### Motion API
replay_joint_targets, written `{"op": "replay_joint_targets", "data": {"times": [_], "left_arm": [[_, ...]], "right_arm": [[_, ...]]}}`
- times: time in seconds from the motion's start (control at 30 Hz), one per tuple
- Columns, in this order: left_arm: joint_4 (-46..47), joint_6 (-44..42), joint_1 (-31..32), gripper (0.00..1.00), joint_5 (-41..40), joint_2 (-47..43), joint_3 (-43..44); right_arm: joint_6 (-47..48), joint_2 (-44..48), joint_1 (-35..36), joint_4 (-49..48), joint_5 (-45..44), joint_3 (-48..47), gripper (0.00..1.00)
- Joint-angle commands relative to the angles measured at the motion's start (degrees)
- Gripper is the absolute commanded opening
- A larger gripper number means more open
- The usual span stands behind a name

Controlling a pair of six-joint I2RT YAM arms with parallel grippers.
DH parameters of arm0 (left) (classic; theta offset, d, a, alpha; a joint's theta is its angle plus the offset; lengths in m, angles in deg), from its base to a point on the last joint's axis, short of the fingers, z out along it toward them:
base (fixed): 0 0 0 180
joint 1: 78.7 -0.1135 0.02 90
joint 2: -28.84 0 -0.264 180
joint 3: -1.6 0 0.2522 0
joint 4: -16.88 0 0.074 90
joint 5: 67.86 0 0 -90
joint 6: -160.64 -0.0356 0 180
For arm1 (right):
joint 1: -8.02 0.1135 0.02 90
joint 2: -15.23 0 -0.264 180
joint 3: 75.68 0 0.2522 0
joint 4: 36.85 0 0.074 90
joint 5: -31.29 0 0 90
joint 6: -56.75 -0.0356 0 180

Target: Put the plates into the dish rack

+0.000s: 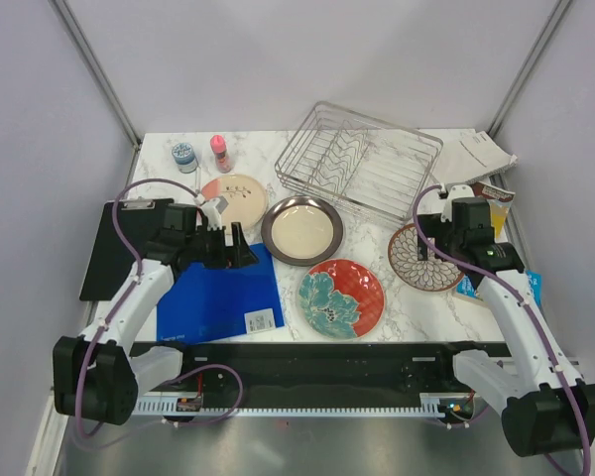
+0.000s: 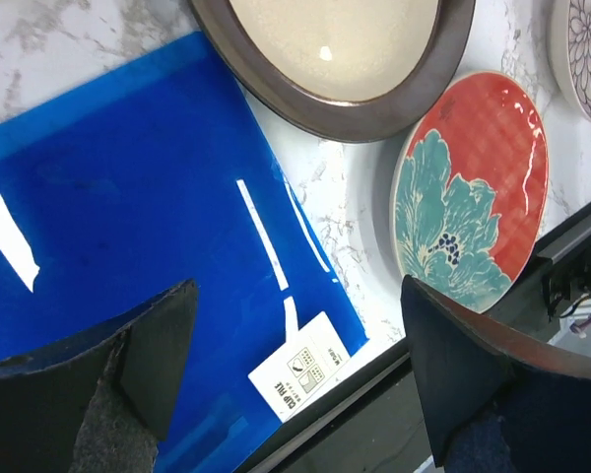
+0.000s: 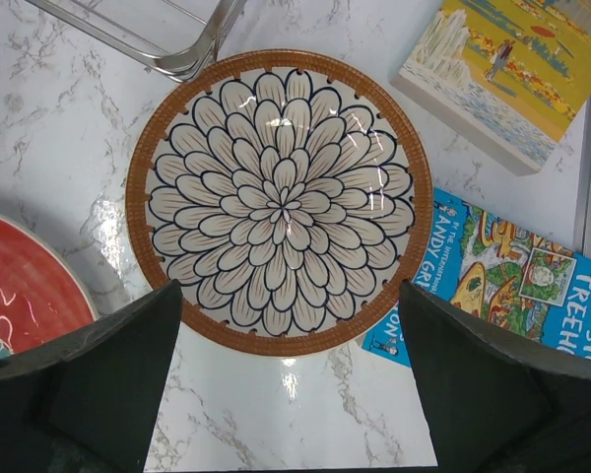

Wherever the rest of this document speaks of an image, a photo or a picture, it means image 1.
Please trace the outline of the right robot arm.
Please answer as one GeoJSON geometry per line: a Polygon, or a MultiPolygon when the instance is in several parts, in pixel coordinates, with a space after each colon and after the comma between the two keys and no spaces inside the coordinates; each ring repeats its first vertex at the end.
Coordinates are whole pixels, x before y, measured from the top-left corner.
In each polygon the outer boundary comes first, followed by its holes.
{"type": "Polygon", "coordinates": [[[504,436],[521,457],[579,449],[585,457],[595,438],[595,384],[585,383],[557,345],[531,294],[515,247],[497,242],[488,202],[448,198],[451,214],[414,213],[417,256],[430,254],[464,272],[492,311],[514,373],[482,350],[466,350],[434,365],[443,389],[463,384],[501,418],[504,436]]]}

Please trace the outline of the red teal flower plate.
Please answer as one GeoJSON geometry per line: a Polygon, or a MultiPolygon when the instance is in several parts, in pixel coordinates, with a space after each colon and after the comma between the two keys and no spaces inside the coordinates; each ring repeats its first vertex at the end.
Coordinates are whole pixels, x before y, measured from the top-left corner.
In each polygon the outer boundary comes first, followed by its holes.
{"type": "Polygon", "coordinates": [[[370,333],[386,309],[381,282],[368,268],[348,259],[312,267],[297,288],[297,307],[321,336],[350,341],[370,333]]]}

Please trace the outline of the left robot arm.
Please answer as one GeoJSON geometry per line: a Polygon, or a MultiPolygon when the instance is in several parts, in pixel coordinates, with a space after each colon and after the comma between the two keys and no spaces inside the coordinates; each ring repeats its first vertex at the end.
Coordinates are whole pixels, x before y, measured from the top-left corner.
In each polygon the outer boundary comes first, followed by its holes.
{"type": "Polygon", "coordinates": [[[175,347],[155,345],[132,356],[139,331],[190,265],[232,270],[258,261],[241,224],[222,225],[212,205],[169,204],[162,226],[136,253],[105,316],[78,336],[57,341],[53,349],[57,412],[78,421],[122,425],[138,398],[159,385],[168,382],[177,390],[193,386],[198,368],[175,347]]]}

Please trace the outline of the brown rim cream plate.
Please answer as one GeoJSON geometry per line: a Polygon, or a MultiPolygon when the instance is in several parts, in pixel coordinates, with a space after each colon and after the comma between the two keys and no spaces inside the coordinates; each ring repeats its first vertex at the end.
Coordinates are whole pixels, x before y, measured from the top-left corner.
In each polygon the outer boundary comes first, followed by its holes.
{"type": "Polygon", "coordinates": [[[291,266],[310,267],[338,250],[344,224],[325,200],[296,195],[279,201],[265,214],[261,236],[274,258],[291,266]]]}

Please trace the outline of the pink cream branch plate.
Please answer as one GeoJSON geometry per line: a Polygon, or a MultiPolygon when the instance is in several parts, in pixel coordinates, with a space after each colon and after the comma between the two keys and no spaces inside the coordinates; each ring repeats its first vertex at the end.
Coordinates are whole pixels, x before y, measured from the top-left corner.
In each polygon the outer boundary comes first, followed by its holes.
{"type": "Polygon", "coordinates": [[[223,175],[209,181],[200,192],[206,199],[218,197],[226,203],[220,215],[227,232],[231,231],[232,222],[239,222],[244,231],[252,229],[268,206],[266,190],[246,175],[223,175]]]}

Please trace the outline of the wire dish rack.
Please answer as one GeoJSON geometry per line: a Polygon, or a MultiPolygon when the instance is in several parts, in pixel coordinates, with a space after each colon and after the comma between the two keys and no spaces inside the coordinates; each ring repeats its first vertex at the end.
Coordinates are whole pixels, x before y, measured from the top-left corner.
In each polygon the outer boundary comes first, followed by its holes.
{"type": "Polygon", "coordinates": [[[368,220],[403,226],[443,141],[318,101],[275,162],[280,183],[368,220]]]}

